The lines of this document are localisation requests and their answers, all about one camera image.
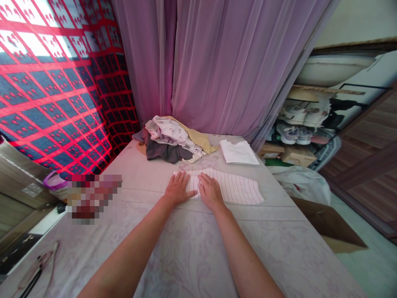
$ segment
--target tile floor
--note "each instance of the tile floor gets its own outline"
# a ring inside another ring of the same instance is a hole
[[[369,298],[397,297],[397,246],[384,238],[336,195],[331,206],[369,247],[353,253],[337,254]]]

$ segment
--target white bedsheet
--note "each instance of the white bedsheet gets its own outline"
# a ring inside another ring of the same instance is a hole
[[[209,136],[213,145],[226,138]],[[220,152],[194,164],[147,161],[135,140],[105,174],[121,174],[122,193],[115,198],[114,225],[77,226],[62,217],[0,286],[10,297],[30,264],[59,240],[53,279],[46,297],[76,297],[95,271],[141,221],[163,194],[177,170],[214,168],[258,181],[265,199],[256,206],[228,203],[244,234],[287,297],[365,297],[267,168],[227,165]],[[110,208],[105,209],[109,216]],[[39,297],[40,280],[29,298]],[[149,260],[135,297],[237,297],[215,219],[200,200],[173,211]]]

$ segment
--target hand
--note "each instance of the hand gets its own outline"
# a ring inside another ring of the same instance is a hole
[[[218,181],[204,173],[201,173],[198,178],[201,182],[198,186],[201,200],[212,211],[212,213],[215,214],[219,210],[226,208]]]
[[[178,172],[176,176],[172,175],[163,197],[170,200],[174,206],[194,197],[197,194],[196,190],[186,193],[189,179],[190,175],[186,175],[186,172]]]

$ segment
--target striped cloth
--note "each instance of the striped cloth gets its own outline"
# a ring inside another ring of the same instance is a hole
[[[200,198],[200,173],[205,173],[210,177],[215,178],[219,182],[223,200],[225,202],[253,205],[265,201],[261,193],[259,192],[258,182],[242,176],[216,171],[212,168],[206,168],[204,170],[196,171],[186,171],[186,174],[190,175],[190,181],[186,187],[186,191],[198,191],[198,194],[196,194],[192,199]]]

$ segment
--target wall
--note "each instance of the wall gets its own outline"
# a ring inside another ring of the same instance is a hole
[[[396,0],[341,0],[316,47],[397,36]]]
[[[327,26],[317,41],[316,47],[339,43],[368,41],[372,39],[397,36],[396,0],[341,0]],[[344,83],[387,87],[397,79],[397,51],[377,57],[377,61]],[[366,92],[365,95],[338,94],[337,98],[370,103],[380,91],[360,87],[344,89]],[[347,111],[338,111],[345,115],[340,127],[360,111],[353,107]]]

